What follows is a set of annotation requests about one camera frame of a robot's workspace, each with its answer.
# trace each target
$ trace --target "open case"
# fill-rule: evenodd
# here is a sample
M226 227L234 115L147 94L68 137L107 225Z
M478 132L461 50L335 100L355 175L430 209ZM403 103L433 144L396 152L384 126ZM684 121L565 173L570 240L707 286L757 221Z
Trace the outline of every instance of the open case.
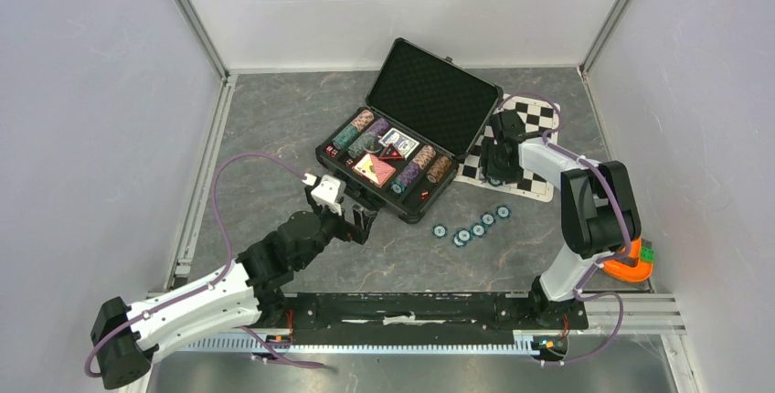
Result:
M398 38L366 96L366 106L315 148L315 156L346 182L346 194L360 205L387 207L415 224L454 178L502 98L500 87L457 67L450 58ZM401 158L377 163L386 148L392 150L388 142L397 138L404 143L399 146ZM365 176L366 165L371 175L378 172L377 181Z

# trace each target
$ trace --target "checkered mat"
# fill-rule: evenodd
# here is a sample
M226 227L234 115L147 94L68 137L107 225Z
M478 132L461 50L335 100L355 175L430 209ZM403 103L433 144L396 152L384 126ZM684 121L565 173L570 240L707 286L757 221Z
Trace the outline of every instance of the checkered mat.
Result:
M517 97L506 101L503 109L517 110L519 117L525 121L526 130L529 133L537 130L550 130L557 126L557 115L552 110L552 106L544 101ZM466 157L465 162L461 163L458 168L455 181L543 202L552 200L554 187L547 183L545 179L530 171L525 171L522 180L516 183L506 183L499 186L493 186L486 179L482 178L481 169L479 169L479 155L482 153L482 139L484 136L493 137L493 128L490 125L485 126L484 134L476 139L476 145L471 150L471 155ZM551 140L554 143L557 142L557 133L552 133Z

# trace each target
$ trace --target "marbled gray tabletop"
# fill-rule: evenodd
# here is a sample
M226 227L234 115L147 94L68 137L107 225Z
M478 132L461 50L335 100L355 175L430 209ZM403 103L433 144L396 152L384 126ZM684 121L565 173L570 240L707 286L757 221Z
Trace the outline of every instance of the marbled gray tabletop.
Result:
M538 91L562 106L566 127L559 143L579 154L607 159L595 113L575 69L475 69L506 93ZM314 174L324 169L313 149L364 104L376 72L240 75L218 154L220 164L247 151L276 154ZM260 159L231 165L218 185L221 213L235 254L262 239L306 204L302 183ZM513 210L483 239L463 249L436 239L433 225L468 228L484 211ZM453 182L417 225L383 210L366 245L334 240L286 292L526 291L562 245L559 196L550 203ZM207 208L191 279L223 264L224 242ZM640 290L599 271L588 289Z

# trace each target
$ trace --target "case lid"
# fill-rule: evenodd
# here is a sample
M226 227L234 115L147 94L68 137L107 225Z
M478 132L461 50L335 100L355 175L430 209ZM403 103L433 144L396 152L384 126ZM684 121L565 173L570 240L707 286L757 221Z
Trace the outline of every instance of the case lid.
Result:
M496 85L399 38L366 105L458 157L471 151L502 96Z

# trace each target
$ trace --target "row of poker chips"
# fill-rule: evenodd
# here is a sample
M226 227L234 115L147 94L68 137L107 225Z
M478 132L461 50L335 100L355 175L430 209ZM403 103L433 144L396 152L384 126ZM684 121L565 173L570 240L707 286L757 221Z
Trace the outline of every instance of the row of poker chips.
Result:
M482 213L479 222L474 223L471 228L458 228L455 231L455 235L452 237L452 245L461 249L473 239L484 238L487 230L495 224L495 216L500 219L509 219L511 217L511 209L506 205L501 205L495 208L495 215L490 212ZM432 232L436 239L446 238L449 234L449 230L443 224L433 226Z

